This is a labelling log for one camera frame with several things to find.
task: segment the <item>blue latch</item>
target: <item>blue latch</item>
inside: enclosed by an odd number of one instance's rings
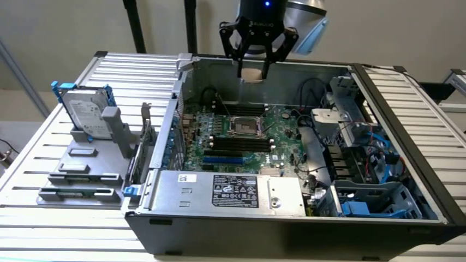
[[[73,90],[75,87],[77,86],[75,86],[74,83],[61,83],[59,86],[58,86],[59,89],[67,89],[67,90]]]
[[[140,190],[140,185],[130,185],[128,187],[124,188],[122,190],[122,196],[125,198],[138,198],[140,197],[140,194],[138,194],[138,190]]]
[[[369,213],[367,203],[347,201],[341,204],[342,214],[347,217],[372,217],[372,218],[403,218],[405,210],[400,209],[393,213]]]

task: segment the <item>side panel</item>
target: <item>side panel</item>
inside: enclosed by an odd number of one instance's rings
[[[126,215],[148,253],[201,257],[387,261],[445,227]]]
[[[367,95],[367,99],[372,101],[373,109],[379,112],[379,119],[385,123],[385,128],[391,130],[393,139],[403,151],[407,161],[409,162],[413,171],[419,175],[420,181],[440,209],[443,216],[449,225],[455,227],[440,238],[432,239],[428,243],[441,244],[453,237],[466,232],[466,216],[457,207],[440,179],[437,178],[420,150],[412,141],[400,120],[397,119],[392,109],[383,98],[375,84],[368,77],[368,74],[360,64],[352,66],[353,73],[360,80],[360,89]]]

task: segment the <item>motherboard chip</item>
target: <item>motherboard chip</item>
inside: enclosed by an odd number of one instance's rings
[[[234,132],[242,134],[256,134],[256,120],[248,118],[234,119]]]

